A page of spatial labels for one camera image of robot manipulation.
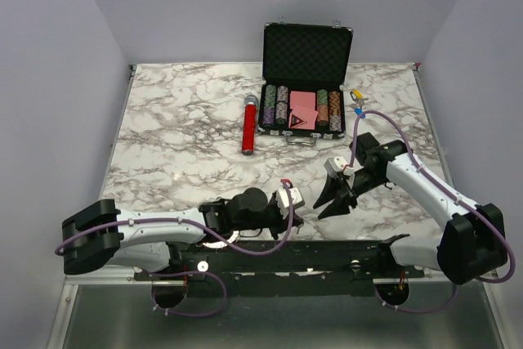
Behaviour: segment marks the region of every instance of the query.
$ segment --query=case handle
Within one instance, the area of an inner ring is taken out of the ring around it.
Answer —
[[[287,145],[295,145],[295,146],[314,146],[316,144],[316,141],[318,141],[317,136],[311,136],[310,138],[303,138],[303,140],[299,141],[299,138],[297,136],[291,137],[289,134],[285,134],[285,140],[287,141]]]

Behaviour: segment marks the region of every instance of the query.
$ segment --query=metal floor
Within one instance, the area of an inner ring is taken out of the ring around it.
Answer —
[[[448,283],[411,284],[405,304],[427,308],[449,298]],[[215,300],[189,300],[186,310]],[[152,311],[146,286],[82,286],[66,348],[501,348],[483,285],[460,288],[446,311],[406,315],[376,298],[232,298],[228,309],[203,320]]]

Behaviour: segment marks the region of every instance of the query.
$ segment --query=pink playing card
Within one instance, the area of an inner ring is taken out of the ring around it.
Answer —
[[[314,92],[295,92],[291,91],[290,108],[293,110],[297,106],[309,110],[316,109],[316,93]]]
[[[300,128],[302,130],[314,130],[318,112],[297,106],[288,117],[289,128]]]

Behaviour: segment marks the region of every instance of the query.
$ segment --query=case lid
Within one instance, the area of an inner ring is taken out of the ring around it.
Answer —
[[[263,78],[343,85],[351,43],[351,28],[268,24],[263,40]]]

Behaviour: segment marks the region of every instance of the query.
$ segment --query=screw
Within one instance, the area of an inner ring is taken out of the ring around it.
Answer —
[[[354,259],[353,261],[351,261],[352,271],[354,271],[356,273],[357,271],[360,271],[360,267],[361,267],[361,264],[360,264],[359,260]]]
[[[198,271],[207,271],[209,270],[209,264],[206,261],[200,261],[198,263]]]

